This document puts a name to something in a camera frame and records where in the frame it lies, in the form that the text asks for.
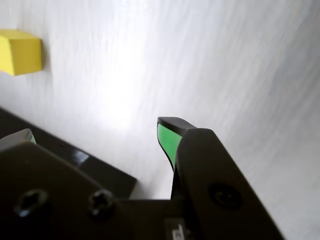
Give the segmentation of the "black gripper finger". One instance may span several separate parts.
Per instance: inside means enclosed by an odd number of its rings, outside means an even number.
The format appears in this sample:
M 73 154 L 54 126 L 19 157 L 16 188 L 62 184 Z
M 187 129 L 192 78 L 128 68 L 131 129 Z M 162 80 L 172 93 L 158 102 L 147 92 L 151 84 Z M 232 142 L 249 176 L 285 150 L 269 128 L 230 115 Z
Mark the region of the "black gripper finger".
M 157 119 L 157 139 L 174 168 L 202 240 L 281 240 L 276 224 L 217 135 L 179 117 Z
M 1 239 L 128 240 L 112 193 L 32 138 L 0 141 Z

